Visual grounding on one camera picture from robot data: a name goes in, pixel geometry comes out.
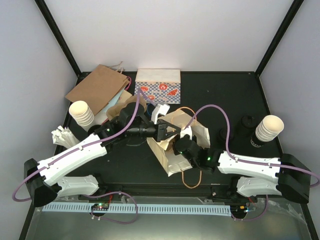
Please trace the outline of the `left black frame post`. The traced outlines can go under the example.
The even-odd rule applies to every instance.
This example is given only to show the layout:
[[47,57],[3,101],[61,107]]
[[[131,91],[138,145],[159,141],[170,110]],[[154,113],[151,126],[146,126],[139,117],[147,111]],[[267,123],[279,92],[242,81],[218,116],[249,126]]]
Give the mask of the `left black frame post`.
[[45,19],[47,25],[49,26],[51,32],[53,33],[58,45],[60,46],[62,52],[64,53],[68,63],[70,64],[73,72],[77,77],[79,77],[82,73],[80,70],[63,34],[61,33],[49,7],[47,6],[44,0],[35,0],[35,3],[40,10],[43,18]]

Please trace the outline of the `crumpled white paper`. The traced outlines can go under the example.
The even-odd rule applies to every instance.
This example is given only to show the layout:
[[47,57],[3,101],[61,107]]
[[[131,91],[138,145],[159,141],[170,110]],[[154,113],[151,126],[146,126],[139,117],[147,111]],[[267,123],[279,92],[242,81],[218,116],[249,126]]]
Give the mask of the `crumpled white paper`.
[[65,147],[66,149],[70,149],[80,143],[68,127],[60,125],[51,134],[53,144]]

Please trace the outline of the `light blue paper bag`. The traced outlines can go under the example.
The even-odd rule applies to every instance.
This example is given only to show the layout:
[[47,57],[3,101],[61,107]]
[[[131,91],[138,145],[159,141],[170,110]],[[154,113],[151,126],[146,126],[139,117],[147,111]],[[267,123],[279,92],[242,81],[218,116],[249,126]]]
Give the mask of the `light blue paper bag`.
[[128,91],[122,89],[120,92],[118,92],[110,101],[109,104],[117,104],[117,103],[124,103],[127,99],[129,99],[132,96],[131,93]]

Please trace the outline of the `brown kraft paper bag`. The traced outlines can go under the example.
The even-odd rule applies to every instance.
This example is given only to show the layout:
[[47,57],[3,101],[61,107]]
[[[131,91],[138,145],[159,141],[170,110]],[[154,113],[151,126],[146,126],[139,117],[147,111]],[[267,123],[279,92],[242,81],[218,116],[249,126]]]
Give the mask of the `brown kraft paper bag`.
[[65,98],[72,103],[76,101],[86,102],[93,114],[96,115],[128,84],[129,80],[125,75],[100,64],[78,83]]

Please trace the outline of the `right black frame post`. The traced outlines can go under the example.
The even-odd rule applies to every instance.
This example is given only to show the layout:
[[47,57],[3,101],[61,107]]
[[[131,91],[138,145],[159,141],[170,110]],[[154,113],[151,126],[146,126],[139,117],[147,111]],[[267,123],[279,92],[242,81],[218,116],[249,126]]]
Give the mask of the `right black frame post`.
[[284,37],[285,33],[287,32],[288,28],[290,27],[293,19],[295,18],[296,14],[298,13],[300,7],[302,6],[304,0],[294,0],[290,5],[286,15],[284,16],[279,28],[277,29],[272,41],[270,42],[266,52],[264,53],[256,71],[255,75],[260,77],[266,68],[267,64],[269,63],[273,53],[277,49],[279,43],[281,42],[282,38]]

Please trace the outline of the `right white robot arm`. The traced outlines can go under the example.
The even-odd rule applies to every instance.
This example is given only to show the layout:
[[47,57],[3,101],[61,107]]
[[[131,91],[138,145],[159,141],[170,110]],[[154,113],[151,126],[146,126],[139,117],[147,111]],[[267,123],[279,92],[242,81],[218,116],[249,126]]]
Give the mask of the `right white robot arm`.
[[291,154],[259,158],[203,148],[188,135],[173,144],[175,155],[182,155],[193,168],[214,173],[239,175],[228,187],[228,198],[234,202],[243,197],[277,195],[298,204],[309,203],[311,176],[309,169]]

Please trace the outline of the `white cup stack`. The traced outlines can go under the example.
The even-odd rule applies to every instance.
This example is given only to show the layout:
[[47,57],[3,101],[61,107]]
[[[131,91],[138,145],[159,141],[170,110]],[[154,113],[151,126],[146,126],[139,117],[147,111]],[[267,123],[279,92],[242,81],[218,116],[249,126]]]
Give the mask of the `white cup stack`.
[[284,122],[276,115],[267,115],[257,125],[250,139],[255,148],[261,148],[268,142],[273,141],[283,130]]
[[88,131],[93,126],[95,116],[85,101],[79,100],[73,102],[68,112],[75,122],[85,131]]

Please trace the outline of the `single black lid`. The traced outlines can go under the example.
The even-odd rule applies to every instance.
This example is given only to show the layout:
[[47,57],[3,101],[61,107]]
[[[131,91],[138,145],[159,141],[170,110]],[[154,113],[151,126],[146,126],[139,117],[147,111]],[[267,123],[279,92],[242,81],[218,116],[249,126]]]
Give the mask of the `single black lid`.
[[[218,133],[217,133],[217,141],[221,144],[225,144],[226,143],[226,140],[227,140],[227,131],[228,129],[225,127],[225,128],[221,128]],[[233,130],[231,129],[230,130],[230,133],[229,133],[229,138],[228,138],[228,141],[229,142],[232,142],[234,140],[234,132]]]

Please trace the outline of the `black frame post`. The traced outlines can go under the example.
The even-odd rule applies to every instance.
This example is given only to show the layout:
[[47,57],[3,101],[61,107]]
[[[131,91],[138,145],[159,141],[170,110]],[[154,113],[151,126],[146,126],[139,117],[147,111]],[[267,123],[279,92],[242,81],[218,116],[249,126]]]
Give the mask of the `black frame post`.
[[288,28],[290,27],[293,19],[295,18],[296,14],[298,13],[300,7],[302,6],[304,0],[294,0],[290,5],[286,15],[284,16],[279,28],[277,29],[272,41],[270,42],[266,52],[264,53],[256,71],[255,75],[260,77],[266,68],[267,64],[269,63],[273,53],[277,49],[279,43],[281,42],[282,38],[284,37],[285,33],[287,32]]
[[49,7],[47,6],[44,0],[35,0],[35,3],[40,10],[43,18],[45,19],[47,25],[49,26],[51,32],[53,33],[58,45],[60,46],[62,52],[64,53],[68,63],[70,64],[73,72],[77,77],[79,77],[82,73],[80,70],[63,34],[61,33]]

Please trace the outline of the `left white cup stack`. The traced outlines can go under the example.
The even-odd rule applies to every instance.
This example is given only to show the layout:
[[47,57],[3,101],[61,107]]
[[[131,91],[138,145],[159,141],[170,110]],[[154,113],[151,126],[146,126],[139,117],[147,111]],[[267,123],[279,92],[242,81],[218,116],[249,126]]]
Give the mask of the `left white cup stack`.
[[93,126],[95,116],[85,101],[79,100],[73,102],[68,112],[75,122],[85,131],[88,131]]

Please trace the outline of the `right white cup stack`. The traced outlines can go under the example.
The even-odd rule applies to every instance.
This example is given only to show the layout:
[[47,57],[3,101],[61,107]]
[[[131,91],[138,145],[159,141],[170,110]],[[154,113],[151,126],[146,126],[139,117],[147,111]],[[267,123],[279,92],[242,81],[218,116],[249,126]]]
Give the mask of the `right white cup stack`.
[[273,141],[283,130],[284,122],[276,115],[267,115],[257,125],[250,139],[255,148],[261,148],[268,142]]

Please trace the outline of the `small green circuit board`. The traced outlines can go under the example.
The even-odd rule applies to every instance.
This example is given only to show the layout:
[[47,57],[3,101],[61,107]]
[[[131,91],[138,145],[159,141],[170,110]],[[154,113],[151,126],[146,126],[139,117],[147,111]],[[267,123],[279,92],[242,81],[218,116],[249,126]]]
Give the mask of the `small green circuit board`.
[[107,211],[108,209],[108,203],[95,203],[91,206],[91,211]]

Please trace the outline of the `blue checkered bakery bag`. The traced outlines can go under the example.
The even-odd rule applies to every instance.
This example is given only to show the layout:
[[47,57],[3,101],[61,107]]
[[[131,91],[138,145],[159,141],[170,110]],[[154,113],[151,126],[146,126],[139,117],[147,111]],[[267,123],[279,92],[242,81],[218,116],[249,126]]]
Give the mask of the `blue checkered bakery bag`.
[[141,89],[156,104],[181,103],[181,71],[179,69],[139,68],[135,77],[135,90]]

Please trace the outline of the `cream paper bag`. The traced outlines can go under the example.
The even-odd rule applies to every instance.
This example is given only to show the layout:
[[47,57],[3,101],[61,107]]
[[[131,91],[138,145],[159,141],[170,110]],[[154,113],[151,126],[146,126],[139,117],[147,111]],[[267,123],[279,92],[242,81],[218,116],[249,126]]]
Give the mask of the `cream paper bag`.
[[160,142],[156,142],[153,138],[148,138],[146,141],[169,177],[173,174],[181,173],[181,180],[184,186],[188,189],[195,189],[202,181],[203,171],[200,170],[198,183],[194,186],[190,186],[185,182],[185,171],[200,166],[200,163],[195,162],[195,160],[200,150],[210,148],[210,134],[207,127],[184,112],[184,109],[191,111],[193,114],[195,113],[191,108],[183,106],[160,119],[179,126],[181,130],[191,126],[192,140],[187,136],[180,138],[179,134]]

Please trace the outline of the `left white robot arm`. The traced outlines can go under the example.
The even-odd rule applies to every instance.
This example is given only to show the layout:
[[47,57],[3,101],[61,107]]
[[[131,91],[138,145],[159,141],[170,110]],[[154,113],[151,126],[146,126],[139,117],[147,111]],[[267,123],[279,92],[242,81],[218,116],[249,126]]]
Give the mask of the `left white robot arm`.
[[158,118],[159,114],[166,114],[168,105],[159,104],[154,111],[152,120],[148,120],[141,104],[129,103],[112,120],[91,127],[88,137],[75,146],[41,161],[33,158],[27,160],[24,163],[24,177],[32,204],[43,207],[58,197],[72,195],[92,195],[97,200],[103,199],[108,188],[94,175],[67,175],[128,143],[137,144],[147,138],[161,142],[180,134],[180,127]]

